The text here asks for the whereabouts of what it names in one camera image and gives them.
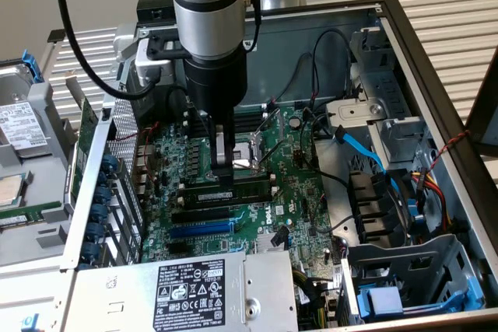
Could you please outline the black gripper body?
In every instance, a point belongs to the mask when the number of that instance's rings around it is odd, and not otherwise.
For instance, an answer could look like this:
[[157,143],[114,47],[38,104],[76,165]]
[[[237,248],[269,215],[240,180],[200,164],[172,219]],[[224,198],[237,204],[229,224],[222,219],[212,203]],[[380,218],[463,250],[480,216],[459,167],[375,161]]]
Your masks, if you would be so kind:
[[228,122],[247,92],[245,50],[216,60],[184,59],[188,95],[215,122]]

